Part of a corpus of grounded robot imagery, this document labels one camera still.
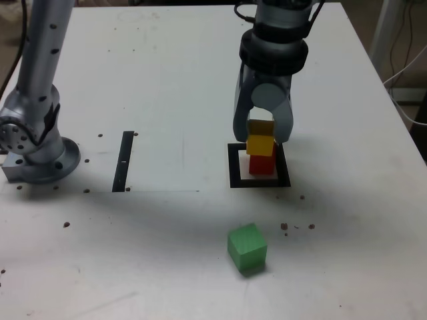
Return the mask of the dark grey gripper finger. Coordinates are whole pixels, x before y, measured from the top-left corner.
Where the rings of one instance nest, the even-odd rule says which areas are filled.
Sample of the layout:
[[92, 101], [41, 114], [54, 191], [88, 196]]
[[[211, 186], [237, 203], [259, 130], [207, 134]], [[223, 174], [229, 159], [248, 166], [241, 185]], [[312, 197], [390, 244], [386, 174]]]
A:
[[233, 117], [234, 137], [239, 142], [246, 142], [248, 138], [247, 122], [251, 109], [254, 107], [252, 102], [253, 81], [245, 81], [237, 84], [235, 94], [235, 106]]

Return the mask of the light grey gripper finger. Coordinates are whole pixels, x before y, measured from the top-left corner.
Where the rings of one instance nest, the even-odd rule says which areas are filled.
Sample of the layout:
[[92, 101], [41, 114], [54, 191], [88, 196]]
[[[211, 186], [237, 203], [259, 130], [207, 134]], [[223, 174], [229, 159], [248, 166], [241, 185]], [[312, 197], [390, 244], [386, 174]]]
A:
[[255, 107], [272, 114], [275, 140], [278, 143], [287, 142], [294, 126], [290, 88], [275, 83], [262, 83], [252, 91], [251, 99]]

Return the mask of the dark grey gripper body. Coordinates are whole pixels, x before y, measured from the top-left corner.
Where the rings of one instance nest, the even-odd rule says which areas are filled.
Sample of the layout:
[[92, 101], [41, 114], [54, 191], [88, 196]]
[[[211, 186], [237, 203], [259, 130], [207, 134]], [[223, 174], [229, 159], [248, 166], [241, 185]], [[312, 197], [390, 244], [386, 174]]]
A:
[[261, 83], [273, 83], [284, 90], [287, 97], [291, 95], [292, 76], [271, 76], [262, 73], [256, 73], [246, 65], [240, 66], [240, 71], [237, 80], [237, 93], [240, 92], [243, 83], [250, 77], [255, 77]]

